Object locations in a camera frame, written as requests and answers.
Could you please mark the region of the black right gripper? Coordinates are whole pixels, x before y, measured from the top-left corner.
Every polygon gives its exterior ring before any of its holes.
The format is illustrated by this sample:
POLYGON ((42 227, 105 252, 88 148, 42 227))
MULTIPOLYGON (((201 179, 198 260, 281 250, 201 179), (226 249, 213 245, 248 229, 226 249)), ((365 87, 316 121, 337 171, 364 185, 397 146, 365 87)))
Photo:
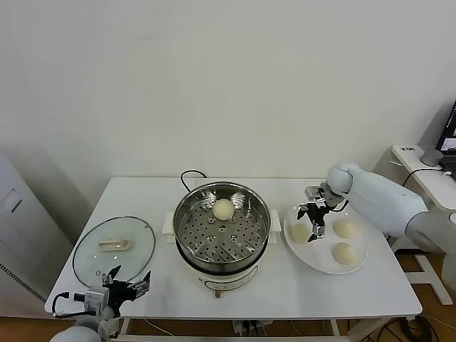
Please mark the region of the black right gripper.
POLYGON ((329 208, 324 199, 299 204, 296 219, 300 220, 307 214, 313 225, 312 233, 307 241, 308 243, 324 237, 326 229, 324 217, 328 213, 329 208))

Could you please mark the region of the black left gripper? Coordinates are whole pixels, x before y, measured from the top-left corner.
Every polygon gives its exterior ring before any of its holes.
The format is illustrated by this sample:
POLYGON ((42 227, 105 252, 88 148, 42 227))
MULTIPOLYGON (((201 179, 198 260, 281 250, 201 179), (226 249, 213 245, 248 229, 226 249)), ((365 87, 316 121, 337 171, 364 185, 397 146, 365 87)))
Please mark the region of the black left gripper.
POLYGON ((130 283, 115 280, 120 268, 121 265, 118 265, 102 275, 102 285, 109 289, 108 306, 112 310, 119 310, 124 302, 134 301, 137 296, 145 295, 150 289, 151 271, 146 273, 142 280, 130 283))

